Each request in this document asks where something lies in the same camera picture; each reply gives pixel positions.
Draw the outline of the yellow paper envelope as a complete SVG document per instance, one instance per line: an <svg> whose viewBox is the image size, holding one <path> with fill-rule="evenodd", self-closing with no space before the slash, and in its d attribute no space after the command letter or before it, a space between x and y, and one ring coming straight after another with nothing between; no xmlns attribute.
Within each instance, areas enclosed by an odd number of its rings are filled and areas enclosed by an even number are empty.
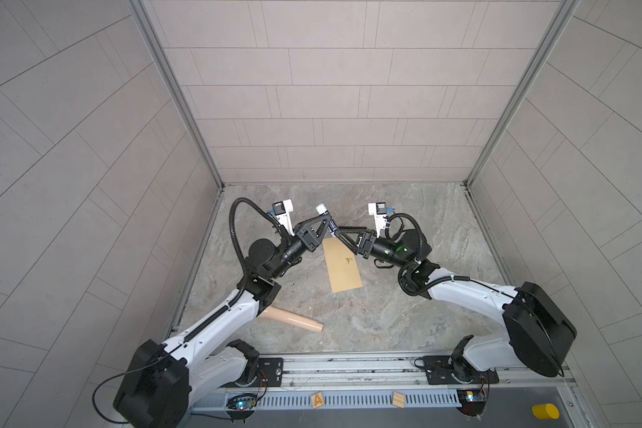
<svg viewBox="0 0 642 428"><path fill-rule="evenodd" d="M363 287L354 253L338 238L324 239L326 267L334 294Z"/></svg>

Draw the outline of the blue glue stick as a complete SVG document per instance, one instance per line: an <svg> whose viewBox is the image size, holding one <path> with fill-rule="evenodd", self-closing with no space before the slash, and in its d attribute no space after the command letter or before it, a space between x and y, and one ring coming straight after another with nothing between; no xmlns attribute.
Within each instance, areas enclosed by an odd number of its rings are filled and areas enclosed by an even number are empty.
<svg viewBox="0 0 642 428"><path fill-rule="evenodd" d="M326 224L330 224L333 221L333 217L331 216L329 210L326 209L326 206L321 203L315 207L317 210L317 213L319 217L324 221Z"/></svg>

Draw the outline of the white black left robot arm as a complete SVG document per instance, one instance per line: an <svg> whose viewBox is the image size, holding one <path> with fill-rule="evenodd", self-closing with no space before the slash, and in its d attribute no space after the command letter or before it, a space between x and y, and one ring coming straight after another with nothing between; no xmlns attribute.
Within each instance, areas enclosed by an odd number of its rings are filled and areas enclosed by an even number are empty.
<svg viewBox="0 0 642 428"><path fill-rule="evenodd" d="M244 255L229 214L229 233L242 278L231 294L200 321L158 343L149 340L135 352L112 407L122 424L134 427L176 427L207 394L227 383L251 383L258 369L258 352L247 342L231 341L240 327L268 308L281 286L276 278L315 251L327 231L335 231L331 214L317 206L317 216L288 231L268 212L260 212L281 235L280 244L258 241Z"/></svg>

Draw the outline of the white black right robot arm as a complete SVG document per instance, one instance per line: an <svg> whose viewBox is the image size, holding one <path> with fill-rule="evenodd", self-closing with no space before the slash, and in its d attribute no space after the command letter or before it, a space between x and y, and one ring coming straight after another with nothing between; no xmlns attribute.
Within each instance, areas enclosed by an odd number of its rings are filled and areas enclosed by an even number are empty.
<svg viewBox="0 0 642 428"><path fill-rule="evenodd" d="M419 228L381 236L370 228L341 226L334 234L353 253L397 268L405 294L453 303L503 326L492 335L465 336L438 366L458 383L519 365L541 376L563 376L577 330L541 286L495 285L444 269L428 260L431 246Z"/></svg>

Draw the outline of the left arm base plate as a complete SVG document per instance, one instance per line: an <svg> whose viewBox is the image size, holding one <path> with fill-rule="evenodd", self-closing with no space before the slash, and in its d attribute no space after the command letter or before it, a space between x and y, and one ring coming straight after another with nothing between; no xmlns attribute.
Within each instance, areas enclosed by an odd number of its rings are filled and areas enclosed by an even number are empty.
<svg viewBox="0 0 642 428"><path fill-rule="evenodd" d="M243 379L235 382L226 383L223 388L255 388L263 385L260 379L260 373L264 374L270 387L279 387L282 384L283 377L283 358L259 358L257 372L254 377L246 383Z"/></svg>

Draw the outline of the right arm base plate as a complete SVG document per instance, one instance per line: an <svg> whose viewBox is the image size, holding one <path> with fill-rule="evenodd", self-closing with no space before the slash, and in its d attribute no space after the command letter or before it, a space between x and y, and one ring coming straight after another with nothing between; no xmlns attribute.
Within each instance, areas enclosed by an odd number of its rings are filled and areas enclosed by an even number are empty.
<svg viewBox="0 0 642 428"><path fill-rule="evenodd" d="M417 358L414 365L426 374L430 385L499 383L497 371L478 371L464 358L424 356Z"/></svg>

